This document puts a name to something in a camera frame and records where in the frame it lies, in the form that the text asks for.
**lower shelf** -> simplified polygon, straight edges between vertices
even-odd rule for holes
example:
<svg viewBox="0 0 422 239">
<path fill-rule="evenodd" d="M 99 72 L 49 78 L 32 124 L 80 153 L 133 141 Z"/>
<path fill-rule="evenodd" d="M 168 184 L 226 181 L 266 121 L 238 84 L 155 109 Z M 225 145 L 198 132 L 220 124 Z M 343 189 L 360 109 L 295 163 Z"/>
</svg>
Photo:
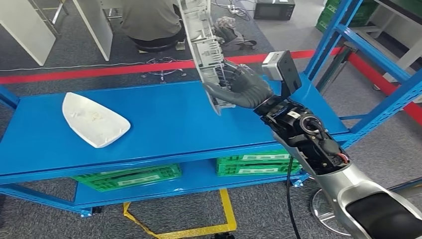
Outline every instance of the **lower shelf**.
<svg viewBox="0 0 422 239">
<path fill-rule="evenodd" d="M 78 183 L 74 200 L 75 206 L 81 208 L 96 207 L 286 180 L 285 175 L 218 177 L 214 159 L 184 162 L 180 164 L 180 167 L 182 170 L 181 178 L 109 192 L 98 192 Z M 306 178 L 307 174 L 304 172 L 291 176 L 291 180 L 301 179 L 304 181 Z"/>
</svg>

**red floor line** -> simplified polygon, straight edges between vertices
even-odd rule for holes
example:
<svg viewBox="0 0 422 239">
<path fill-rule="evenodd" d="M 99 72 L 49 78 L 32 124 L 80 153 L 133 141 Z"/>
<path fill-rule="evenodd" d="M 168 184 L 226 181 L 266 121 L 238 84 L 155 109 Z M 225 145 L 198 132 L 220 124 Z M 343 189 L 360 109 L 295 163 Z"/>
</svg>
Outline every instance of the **red floor line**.
<svg viewBox="0 0 422 239">
<path fill-rule="evenodd" d="M 396 90 L 396 86 L 388 82 L 378 71 L 372 68 L 358 55 L 352 53 L 349 56 L 349 62 L 359 70 L 365 77 L 367 77 L 372 83 L 378 86 L 381 91 L 389 96 Z M 422 107 L 411 102 L 404 107 L 404 111 L 412 117 L 416 122 L 422 125 Z"/>
<path fill-rule="evenodd" d="M 333 49 L 331 55 L 336 55 L 340 48 Z M 314 54 L 314 50 L 306 51 L 294 51 L 292 57 L 298 58 L 310 58 Z M 264 61 L 267 54 L 258 54 L 250 56 L 234 56 L 227 57 L 237 64 L 247 63 L 261 63 Z M 64 71 L 64 72 L 52 72 L 35 75 L 22 75 L 22 76 L 4 76 L 0 77 L 0 84 L 15 84 L 15 83 L 28 83 L 28 82 L 40 82 L 40 81 L 57 81 L 66 79 L 78 79 L 88 77 L 100 77 L 100 76 L 113 76 L 133 73 L 143 73 L 151 71 L 161 70 L 174 70 L 174 69 L 188 69 L 194 68 L 192 61 L 181 61 L 161 64 L 148 64 L 148 65 L 134 65 L 134 66 L 120 66 L 120 67 L 104 67 L 97 69 L 86 69 L 86 70 L 75 70 L 75 71 Z"/>
</svg>

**blue shelf surface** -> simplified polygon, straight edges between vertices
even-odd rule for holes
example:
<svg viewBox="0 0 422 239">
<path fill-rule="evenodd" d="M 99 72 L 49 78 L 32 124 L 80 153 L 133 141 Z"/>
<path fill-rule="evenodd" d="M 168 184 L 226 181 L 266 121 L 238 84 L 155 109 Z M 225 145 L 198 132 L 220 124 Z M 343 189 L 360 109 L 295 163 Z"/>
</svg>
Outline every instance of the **blue shelf surface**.
<svg viewBox="0 0 422 239">
<path fill-rule="evenodd" d="M 74 204 L 75 207 L 79 208 L 105 206 L 286 180 L 286 175 L 218 177 L 215 164 L 214 159 L 184 162 L 180 164 L 182 170 L 182 177 L 180 178 L 108 192 L 98 192 L 82 183 L 78 183 Z M 307 177 L 302 172 L 301 174 L 292 175 L 291 180 L 305 180 Z"/>
<path fill-rule="evenodd" d="M 301 78 L 303 85 L 292 99 L 310 108 L 331 133 L 348 132 L 307 77 Z M 270 84 L 280 92 L 280 82 Z M 224 109 L 217 116 L 199 81 L 77 94 L 122 115 L 131 129 L 96 149 L 66 123 L 65 94 L 22 97 L 0 143 L 0 184 L 117 170 L 134 167 L 132 162 L 141 167 L 280 147 L 252 109 Z"/>
</svg>

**gray shirt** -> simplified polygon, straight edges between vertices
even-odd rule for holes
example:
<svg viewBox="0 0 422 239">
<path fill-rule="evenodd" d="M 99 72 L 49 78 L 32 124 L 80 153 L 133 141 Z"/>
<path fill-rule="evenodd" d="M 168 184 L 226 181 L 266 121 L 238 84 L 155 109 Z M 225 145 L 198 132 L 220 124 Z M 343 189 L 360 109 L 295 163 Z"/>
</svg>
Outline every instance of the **gray shirt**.
<svg viewBox="0 0 422 239">
<path fill-rule="evenodd" d="M 173 0 L 122 0 L 121 29 L 132 38 L 152 41 L 176 35 L 182 28 Z"/>
</svg>

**black stool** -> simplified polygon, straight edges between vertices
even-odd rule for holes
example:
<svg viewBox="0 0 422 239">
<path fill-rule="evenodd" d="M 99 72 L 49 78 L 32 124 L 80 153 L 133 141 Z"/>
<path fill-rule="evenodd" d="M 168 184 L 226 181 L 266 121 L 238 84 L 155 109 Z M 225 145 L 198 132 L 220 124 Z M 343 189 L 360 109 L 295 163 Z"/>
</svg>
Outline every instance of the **black stool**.
<svg viewBox="0 0 422 239">
<path fill-rule="evenodd" d="M 141 45 L 137 44 L 136 47 L 138 48 L 139 53 L 142 53 L 142 52 L 159 52 L 159 53 L 162 53 L 162 52 L 167 51 L 169 49 L 175 48 L 178 42 L 179 42 L 178 40 L 175 40 L 174 42 L 171 42 L 167 45 L 158 46 L 158 47 L 148 47 L 148 46 L 141 46 Z M 147 64 L 158 64 L 158 63 L 169 63 L 169 62 L 176 62 L 176 61 L 177 60 L 175 60 L 171 57 L 160 56 L 159 58 L 152 58 L 152 59 L 148 60 L 146 63 Z M 183 72 L 182 69 L 170 70 L 170 71 L 161 71 L 160 73 L 153 73 L 153 72 L 148 72 L 148 73 L 151 74 L 151 75 L 160 76 L 161 77 L 161 83 L 163 84 L 163 83 L 166 83 L 164 81 L 164 76 L 175 73 L 176 71 L 182 72 L 181 76 L 186 76 L 186 73 Z"/>
</svg>

